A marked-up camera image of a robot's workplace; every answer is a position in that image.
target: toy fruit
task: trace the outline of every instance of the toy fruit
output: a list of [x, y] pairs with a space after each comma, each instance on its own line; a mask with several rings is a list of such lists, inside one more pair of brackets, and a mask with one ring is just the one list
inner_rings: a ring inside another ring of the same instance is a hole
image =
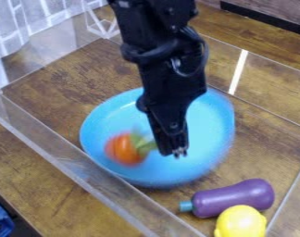
[[270, 183], [262, 179], [250, 179], [223, 188], [196, 192], [190, 201], [179, 203], [179, 211], [191, 211], [198, 218], [210, 218], [235, 205], [264, 210], [272, 203]]
[[145, 141], [135, 132], [123, 132], [108, 139], [104, 152], [111, 160], [125, 166], [135, 166], [155, 148], [153, 141]]
[[250, 206], [231, 206], [218, 217], [214, 237], [264, 237], [266, 218]]

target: blue bowl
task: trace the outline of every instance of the blue bowl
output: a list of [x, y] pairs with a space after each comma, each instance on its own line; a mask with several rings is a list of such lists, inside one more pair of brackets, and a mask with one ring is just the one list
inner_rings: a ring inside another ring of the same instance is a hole
[[223, 160], [234, 138], [234, 109], [226, 97], [208, 89], [187, 110], [187, 156], [175, 159], [152, 151], [137, 166], [125, 167], [107, 158], [104, 145], [123, 131], [137, 128], [152, 134], [145, 115], [135, 107], [140, 94], [140, 88], [117, 94], [92, 110], [80, 127], [79, 141], [92, 161], [127, 182], [171, 188], [200, 178]]

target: purple toy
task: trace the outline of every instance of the purple toy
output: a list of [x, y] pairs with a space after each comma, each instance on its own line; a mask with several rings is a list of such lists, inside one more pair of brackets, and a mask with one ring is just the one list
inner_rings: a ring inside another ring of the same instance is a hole
[[210, 218], [235, 205], [247, 205], [260, 211], [270, 208], [272, 203], [274, 189], [270, 183], [251, 179], [224, 188], [196, 192], [190, 201], [179, 203], [179, 211], [191, 211], [198, 218]]

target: yellow ball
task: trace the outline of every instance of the yellow ball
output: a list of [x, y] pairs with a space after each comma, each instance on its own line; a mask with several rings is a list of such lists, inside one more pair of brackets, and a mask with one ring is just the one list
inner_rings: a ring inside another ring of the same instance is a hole
[[214, 237], [264, 237], [266, 218], [250, 206], [231, 206], [216, 219]]

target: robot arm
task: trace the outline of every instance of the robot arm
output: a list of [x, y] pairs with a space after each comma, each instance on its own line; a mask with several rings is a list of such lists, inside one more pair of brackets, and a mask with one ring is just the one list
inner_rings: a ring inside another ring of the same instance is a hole
[[147, 115], [157, 150], [164, 156], [184, 156], [186, 111], [207, 89], [208, 48], [187, 25], [198, 14], [194, 0], [108, 0], [108, 4], [121, 33], [123, 58], [139, 69], [143, 94], [136, 107]]

